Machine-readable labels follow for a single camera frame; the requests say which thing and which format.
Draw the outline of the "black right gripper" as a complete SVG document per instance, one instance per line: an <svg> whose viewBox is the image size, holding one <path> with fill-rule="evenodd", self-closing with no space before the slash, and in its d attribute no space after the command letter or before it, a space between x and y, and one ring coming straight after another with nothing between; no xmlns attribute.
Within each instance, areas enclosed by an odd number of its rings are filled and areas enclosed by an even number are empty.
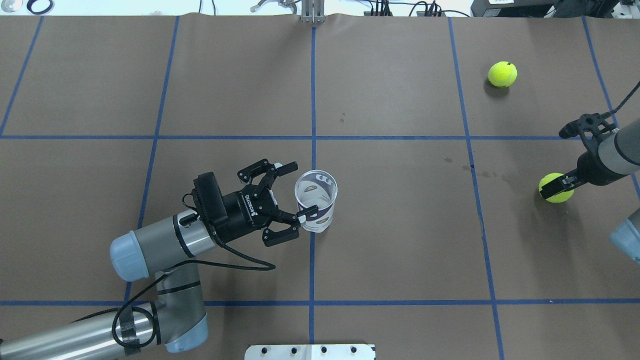
<svg viewBox="0 0 640 360"><path fill-rule="evenodd" d="M569 199L576 187L586 183L606 186L626 176L608 168L598 155L585 152L579 156L576 170L545 175L540 180L540 196L543 199Z"/></svg>

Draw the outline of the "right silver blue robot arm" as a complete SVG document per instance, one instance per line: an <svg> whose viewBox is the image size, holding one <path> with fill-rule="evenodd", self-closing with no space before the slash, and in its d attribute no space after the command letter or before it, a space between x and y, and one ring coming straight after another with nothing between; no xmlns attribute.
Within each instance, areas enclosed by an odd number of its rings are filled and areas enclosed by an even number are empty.
<svg viewBox="0 0 640 360"><path fill-rule="evenodd" d="M593 219L619 221L609 226L608 241L620 253L639 264L639 120L619 127L605 114L583 114L558 130L562 139L579 138L583 152L573 170L547 175L538 182L538 193L549 203L565 202L582 186L599 188L602 194L589 208L606 212Z"/></svg>

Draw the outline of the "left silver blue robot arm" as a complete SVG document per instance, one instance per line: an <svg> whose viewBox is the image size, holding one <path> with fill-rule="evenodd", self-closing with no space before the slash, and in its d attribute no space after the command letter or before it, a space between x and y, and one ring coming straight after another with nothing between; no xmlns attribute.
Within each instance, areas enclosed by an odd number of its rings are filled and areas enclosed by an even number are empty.
<svg viewBox="0 0 640 360"><path fill-rule="evenodd" d="M260 231L266 247L297 239L305 217L281 210L272 186L298 170L296 162L263 158L237 172L242 189L222 194L215 174L199 174L189 196L193 205L156 223L131 230L110 244L110 260L128 282L153 282L125 303L59 328L1 342L3 360L123 360L147 347L182 353L209 335L199 265L268 272L275 265L230 247L233 240Z"/></svg>

